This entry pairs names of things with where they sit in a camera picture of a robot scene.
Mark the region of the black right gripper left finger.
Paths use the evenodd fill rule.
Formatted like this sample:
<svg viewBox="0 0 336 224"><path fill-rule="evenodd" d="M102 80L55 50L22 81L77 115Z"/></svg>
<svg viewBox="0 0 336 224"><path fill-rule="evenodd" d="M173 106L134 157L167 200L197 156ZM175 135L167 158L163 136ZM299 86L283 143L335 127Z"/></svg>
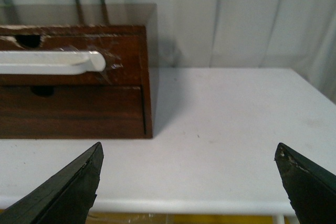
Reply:
<svg viewBox="0 0 336 224"><path fill-rule="evenodd" d="M1 223L85 223L96 199L103 163L97 142L1 213Z"/></svg>

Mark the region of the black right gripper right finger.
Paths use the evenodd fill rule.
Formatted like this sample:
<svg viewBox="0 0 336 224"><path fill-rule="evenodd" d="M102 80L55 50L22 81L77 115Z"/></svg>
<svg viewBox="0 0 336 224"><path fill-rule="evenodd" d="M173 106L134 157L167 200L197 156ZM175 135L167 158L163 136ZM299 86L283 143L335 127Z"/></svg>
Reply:
<svg viewBox="0 0 336 224"><path fill-rule="evenodd" d="M284 143L275 162L298 221L335 223L335 175Z"/></svg>

